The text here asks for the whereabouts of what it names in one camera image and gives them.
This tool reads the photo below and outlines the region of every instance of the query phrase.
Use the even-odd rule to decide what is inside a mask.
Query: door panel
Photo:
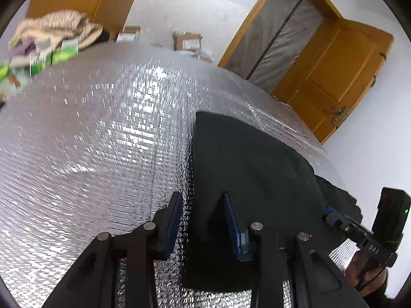
[[[392,41],[366,24],[325,20],[272,95],[324,143],[371,87]]]

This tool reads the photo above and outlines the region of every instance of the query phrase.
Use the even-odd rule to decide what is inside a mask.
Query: door latch
[[[342,108],[337,108],[335,106],[330,107],[333,111],[331,123],[334,126],[337,126],[344,118],[344,113],[347,111],[347,107],[343,106]]]

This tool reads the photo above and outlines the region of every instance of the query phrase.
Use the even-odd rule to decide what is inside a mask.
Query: clear plastic sheet
[[[272,93],[323,21],[317,8],[302,0],[249,81]]]
[[[245,79],[298,1],[267,0],[226,68]]]
[[[342,187],[307,126],[258,87],[141,42],[97,45],[44,70],[0,112],[0,274],[22,308],[41,307],[99,232],[129,232],[174,190],[190,195],[197,110],[260,128]],[[170,260],[155,263],[159,306],[248,307],[250,292],[182,288],[182,228]]]

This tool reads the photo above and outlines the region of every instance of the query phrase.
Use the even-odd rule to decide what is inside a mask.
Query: bubble foil insulation roll
[[[41,72],[0,112],[0,274],[22,308],[41,307],[99,232],[130,232],[173,191],[191,195],[197,110],[233,116],[280,139],[342,187],[292,108],[256,86],[173,51],[97,45]],[[159,306],[248,307],[250,292],[180,285],[184,236],[181,229],[169,261],[155,263]],[[123,289],[120,281],[120,296]]]

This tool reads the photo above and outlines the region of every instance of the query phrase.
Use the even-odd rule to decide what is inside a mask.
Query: hand
[[[348,268],[345,272],[345,277],[347,278],[348,282],[352,286],[357,286],[359,279],[358,275],[361,270],[358,269],[358,258],[360,256],[360,251],[357,251],[348,265]],[[375,268],[374,270],[368,271],[364,276],[363,284],[370,281],[374,278],[380,271],[382,267]],[[379,289],[385,282],[387,278],[387,269],[381,272],[381,274],[375,279],[373,282],[365,286],[365,288],[360,292],[361,296],[367,296],[368,294],[373,293],[377,289]]]

